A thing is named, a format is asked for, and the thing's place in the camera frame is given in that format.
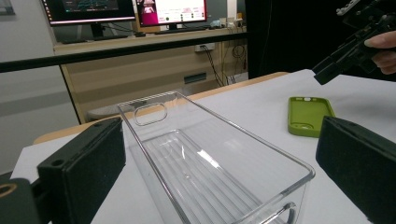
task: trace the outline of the black metal bar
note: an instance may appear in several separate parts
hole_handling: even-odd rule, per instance
[[[195,38],[189,40],[171,41],[166,43],[148,44],[142,46],[118,48],[118,49],[104,49],[90,52],[67,54],[59,56],[51,56],[37,59],[20,60],[13,62],[0,63],[0,73],[21,71],[27,69],[34,69],[39,67],[48,67],[53,65],[80,63],[92,60],[120,57],[124,55],[144,53],[162,49],[174,49],[187,46],[199,45],[211,42],[221,42],[226,40],[235,40],[247,38],[248,33],[238,33],[229,35],[217,35],[210,37]]]

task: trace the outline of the human hand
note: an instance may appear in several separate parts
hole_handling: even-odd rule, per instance
[[[364,45],[369,48],[391,49],[396,47],[396,31],[376,35],[364,41]],[[373,62],[381,69],[385,75],[396,73],[396,52],[384,50],[378,52],[373,58]]]

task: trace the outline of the bin handle cutout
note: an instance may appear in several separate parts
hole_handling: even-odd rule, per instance
[[[278,211],[276,211],[275,213],[273,213],[270,217],[268,217],[267,219],[263,220],[262,222],[260,222],[261,224],[269,224],[270,222],[272,222],[274,219],[276,219],[277,217],[279,217],[282,213],[289,211],[289,218],[288,221],[286,223],[288,224],[292,224],[295,221],[295,209],[294,207],[296,206],[295,203],[287,203],[285,205],[283,205],[282,208],[280,208]]]
[[[152,113],[152,112],[157,112],[157,111],[162,111],[163,113],[162,114]],[[141,118],[138,113],[142,113],[142,115],[152,113],[153,117],[149,117],[149,119],[147,117]],[[138,126],[145,126],[145,125],[149,125],[149,124],[152,124],[155,122],[162,121],[166,118],[166,116],[168,116],[168,112],[167,112],[165,104],[163,104],[163,103],[142,105],[134,111],[134,122]]]

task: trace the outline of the electrical outlet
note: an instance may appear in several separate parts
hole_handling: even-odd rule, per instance
[[[215,43],[195,45],[195,52],[205,51],[207,49],[215,49]]]

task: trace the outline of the keyboard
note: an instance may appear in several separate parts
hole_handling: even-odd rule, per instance
[[[155,32],[155,35],[169,35],[169,34],[177,34],[177,33],[185,33],[185,32],[194,32],[194,31],[204,31],[206,27],[189,27],[189,28],[178,28],[176,30],[163,30]]]
[[[71,39],[71,40],[63,40],[61,43],[63,44],[77,44],[84,43],[89,41],[101,41],[101,40],[110,40],[110,39],[120,39],[126,38],[128,35],[107,35],[107,36],[97,36],[92,39]]]

